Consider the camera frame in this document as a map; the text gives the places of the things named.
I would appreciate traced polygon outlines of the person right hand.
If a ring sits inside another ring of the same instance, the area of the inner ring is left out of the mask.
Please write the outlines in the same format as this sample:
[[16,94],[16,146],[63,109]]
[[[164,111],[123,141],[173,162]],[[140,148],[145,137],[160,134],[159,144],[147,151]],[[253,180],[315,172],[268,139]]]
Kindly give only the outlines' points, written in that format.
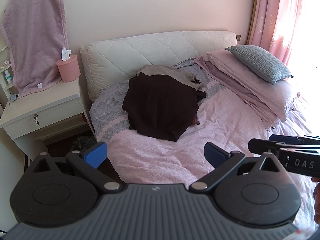
[[316,177],[312,177],[311,178],[312,182],[317,183],[317,186],[314,189],[313,192],[313,198],[315,200],[315,216],[314,216],[314,220],[316,224],[320,224],[320,179],[316,178]]

